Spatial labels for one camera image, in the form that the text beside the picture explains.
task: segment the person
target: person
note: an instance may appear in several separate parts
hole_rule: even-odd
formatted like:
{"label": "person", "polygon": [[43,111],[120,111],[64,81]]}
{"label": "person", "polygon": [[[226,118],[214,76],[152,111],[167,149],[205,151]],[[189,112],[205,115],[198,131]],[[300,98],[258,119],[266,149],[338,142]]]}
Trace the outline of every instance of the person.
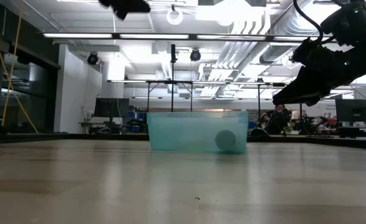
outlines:
{"label": "person", "polygon": [[264,129],[269,121],[270,121],[270,117],[268,116],[268,114],[264,113],[262,115],[262,118],[258,122],[257,127],[261,128],[261,129]]}
{"label": "person", "polygon": [[285,105],[275,105],[274,110],[267,112],[267,116],[270,118],[264,130],[268,134],[281,134],[283,128],[288,126],[290,120],[289,112],[285,108]]}

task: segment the teal plastic tub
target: teal plastic tub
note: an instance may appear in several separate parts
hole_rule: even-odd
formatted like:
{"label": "teal plastic tub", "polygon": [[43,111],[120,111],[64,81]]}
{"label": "teal plastic tub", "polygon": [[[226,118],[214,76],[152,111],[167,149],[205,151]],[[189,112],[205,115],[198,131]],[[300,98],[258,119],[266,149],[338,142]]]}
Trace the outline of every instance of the teal plastic tub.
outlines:
{"label": "teal plastic tub", "polygon": [[153,151],[246,152],[248,112],[149,113]]}

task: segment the computer monitor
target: computer monitor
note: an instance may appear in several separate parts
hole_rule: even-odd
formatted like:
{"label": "computer monitor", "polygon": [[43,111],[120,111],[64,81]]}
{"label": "computer monitor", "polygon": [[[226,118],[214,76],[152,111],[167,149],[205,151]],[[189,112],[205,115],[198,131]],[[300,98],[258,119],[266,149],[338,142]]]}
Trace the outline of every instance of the computer monitor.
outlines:
{"label": "computer monitor", "polygon": [[126,118],[129,115],[129,99],[123,98],[97,98],[94,116],[109,118]]}
{"label": "computer monitor", "polygon": [[366,122],[366,100],[336,100],[338,121]]}

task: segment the security camera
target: security camera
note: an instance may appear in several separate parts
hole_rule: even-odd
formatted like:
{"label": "security camera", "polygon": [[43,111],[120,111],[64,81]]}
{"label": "security camera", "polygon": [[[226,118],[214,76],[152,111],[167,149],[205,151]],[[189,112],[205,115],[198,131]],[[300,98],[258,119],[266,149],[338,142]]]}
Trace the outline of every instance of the security camera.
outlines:
{"label": "security camera", "polygon": [[193,62],[197,62],[197,61],[201,60],[201,53],[199,52],[198,49],[193,49],[190,59]]}
{"label": "security camera", "polygon": [[91,52],[88,57],[89,65],[98,65],[101,62],[101,59],[97,56],[97,52]]}

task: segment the yellow cable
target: yellow cable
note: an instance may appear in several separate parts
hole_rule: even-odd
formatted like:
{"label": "yellow cable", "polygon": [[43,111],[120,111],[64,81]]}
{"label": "yellow cable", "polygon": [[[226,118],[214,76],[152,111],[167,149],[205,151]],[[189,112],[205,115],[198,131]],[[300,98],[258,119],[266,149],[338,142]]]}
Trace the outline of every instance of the yellow cable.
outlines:
{"label": "yellow cable", "polygon": [[[18,24],[18,27],[17,27],[17,37],[16,37],[16,42],[15,42],[15,46],[14,46],[14,58],[16,57],[16,53],[17,53],[17,45],[18,45],[18,41],[19,41],[19,33],[20,33],[20,28],[21,28],[21,13],[22,13],[22,0],[20,0],[20,5],[19,5],[19,10],[20,10],[20,13],[19,13],[19,24]],[[33,127],[33,129],[35,130],[35,132],[38,134],[38,130],[36,129],[35,125],[32,123],[31,119],[29,118],[27,112],[25,112],[25,109],[24,107],[22,106],[21,102],[20,102],[20,99],[18,98],[18,96],[16,95],[16,93],[14,92],[14,87],[11,83],[11,78],[12,78],[12,74],[13,74],[13,70],[14,70],[14,60],[13,60],[13,63],[12,63],[12,67],[11,67],[11,72],[10,72],[10,75],[9,73],[7,72],[7,68],[4,64],[4,60],[3,60],[3,57],[2,57],[2,53],[1,53],[1,50],[0,50],[0,59],[1,59],[1,63],[2,63],[2,67],[4,69],[4,72],[6,73],[7,75],[7,79],[9,80],[9,85],[7,87],[7,97],[6,97],[6,103],[4,105],[4,111],[3,111],[3,119],[2,119],[2,126],[4,125],[4,120],[5,120],[5,117],[6,117],[6,108],[7,108],[7,104],[9,102],[9,90],[11,89],[12,92],[13,92],[13,95],[14,97],[16,98],[22,112],[25,114],[25,117],[28,119],[29,123],[31,124],[31,126]]]}

